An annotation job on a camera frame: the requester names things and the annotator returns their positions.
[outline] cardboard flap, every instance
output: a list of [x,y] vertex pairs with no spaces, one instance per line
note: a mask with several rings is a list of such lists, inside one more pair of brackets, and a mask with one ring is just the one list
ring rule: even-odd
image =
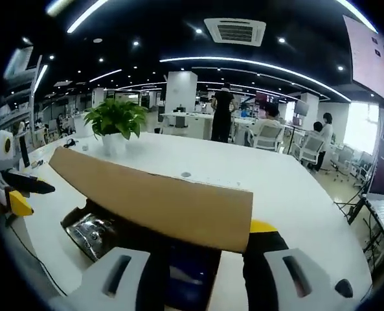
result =
[[149,174],[59,147],[51,167],[103,208],[164,235],[243,252],[253,193]]

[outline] green plant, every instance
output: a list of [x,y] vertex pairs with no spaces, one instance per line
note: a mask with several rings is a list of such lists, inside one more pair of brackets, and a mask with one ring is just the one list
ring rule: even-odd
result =
[[94,134],[105,136],[121,133],[130,139],[131,133],[140,136],[140,126],[146,123],[146,109],[134,102],[107,98],[96,108],[89,108],[85,125],[92,121]]

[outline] potted plant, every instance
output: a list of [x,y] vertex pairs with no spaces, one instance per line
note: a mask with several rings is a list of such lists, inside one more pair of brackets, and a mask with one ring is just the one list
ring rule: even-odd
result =
[[98,107],[89,108],[84,118],[85,125],[92,122],[94,135],[102,136],[104,151],[113,156],[118,148],[125,148],[125,140],[129,140],[131,133],[140,137],[140,126],[146,123],[146,109],[134,102],[124,102],[107,98]]

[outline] ceiling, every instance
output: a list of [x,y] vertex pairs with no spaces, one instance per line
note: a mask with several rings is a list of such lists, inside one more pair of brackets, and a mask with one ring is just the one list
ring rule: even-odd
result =
[[[323,100],[347,102],[311,79],[258,63],[159,61],[219,56],[279,66],[334,89],[351,84],[350,45],[343,15],[358,19],[336,0],[240,0],[238,3],[221,0],[108,0],[72,34],[67,34],[67,29],[96,0],[70,2],[54,18],[64,33],[62,39],[49,52],[43,50],[42,63],[48,64],[49,68],[36,93],[37,100],[47,95],[55,99],[66,93],[90,92],[99,84],[118,88],[130,83],[163,82],[169,71],[183,68],[195,72],[199,81],[228,81],[283,94],[306,91],[307,87],[317,95],[323,94]],[[204,23],[204,19],[214,17],[265,22],[261,46],[215,43]],[[196,29],[201,29],[202,33],[196,33]],[[94,43],[96,38],[102,42]],[[286,42],[280,43],[279,38],[285,38]],[[37,44],[35,51],[34,55],[38,54]],[[117,69],[121,71],[89,82]],[[54,86],[66,80],[72,82],[60,88]]]

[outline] woman in black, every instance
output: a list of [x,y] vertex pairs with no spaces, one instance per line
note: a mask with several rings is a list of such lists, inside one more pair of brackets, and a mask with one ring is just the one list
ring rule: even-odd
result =
[[216,92],[212,99],[212,109],[215,111],[212,125],[212,141],[228,142],[229,131],[231,130],[231,112],[236,109],[233,95],[229,92],[231,85],[225,83],[221,91]]

